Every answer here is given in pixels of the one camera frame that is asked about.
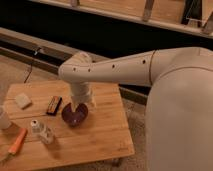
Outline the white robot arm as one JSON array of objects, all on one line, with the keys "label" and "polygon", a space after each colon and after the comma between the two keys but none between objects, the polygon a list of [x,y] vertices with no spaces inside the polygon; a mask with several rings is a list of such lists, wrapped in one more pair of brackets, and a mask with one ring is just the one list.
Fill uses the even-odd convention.
[{"label": "white robot arm", "polygon": [[213,50],[170,48],[100,62],[78,52],[58,75],[76,103],[91,99],[91,82],[148,87],[148,171],[213,171]]}]

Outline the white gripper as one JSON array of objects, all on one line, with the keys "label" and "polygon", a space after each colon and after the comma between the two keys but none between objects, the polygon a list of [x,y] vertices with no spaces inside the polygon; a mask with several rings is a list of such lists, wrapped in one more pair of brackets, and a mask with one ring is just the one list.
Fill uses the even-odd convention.
[{"label": "white gripper", "polygon": [[95,106],[93,91],[88,82],[71,83],[70,88],[73,102],[72,107],[74,109],[76,109],[80,103],[85,103],[92,107]]}]

